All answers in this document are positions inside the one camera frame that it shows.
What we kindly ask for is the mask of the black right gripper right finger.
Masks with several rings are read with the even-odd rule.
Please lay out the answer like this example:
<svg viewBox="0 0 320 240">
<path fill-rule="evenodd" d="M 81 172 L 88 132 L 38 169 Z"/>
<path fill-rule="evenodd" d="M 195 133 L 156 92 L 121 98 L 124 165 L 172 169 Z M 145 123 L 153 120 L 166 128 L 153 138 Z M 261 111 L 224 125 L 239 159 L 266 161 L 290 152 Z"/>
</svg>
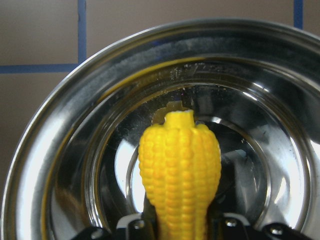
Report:
<svg viewBox="0 0 320 240">
<path fill-rule="evenodd" d="M 237 213 L 223 213 L 212 217 L 213 240 L 249 240 L 246 217 Z"/>
</svg>

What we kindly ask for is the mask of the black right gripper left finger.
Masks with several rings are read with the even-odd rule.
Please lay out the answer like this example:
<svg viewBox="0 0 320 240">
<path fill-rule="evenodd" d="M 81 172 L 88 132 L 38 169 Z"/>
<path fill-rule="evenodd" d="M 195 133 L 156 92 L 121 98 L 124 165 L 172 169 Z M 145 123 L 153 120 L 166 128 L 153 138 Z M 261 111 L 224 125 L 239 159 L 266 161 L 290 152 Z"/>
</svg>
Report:
<svg viewBox="0 0 320 240">
<path fill-rule="evenodd" d="M 116 239 L 156 240 L 155 226 L 142 213 L 126 215 L 116 225 Z"/>
</svg>

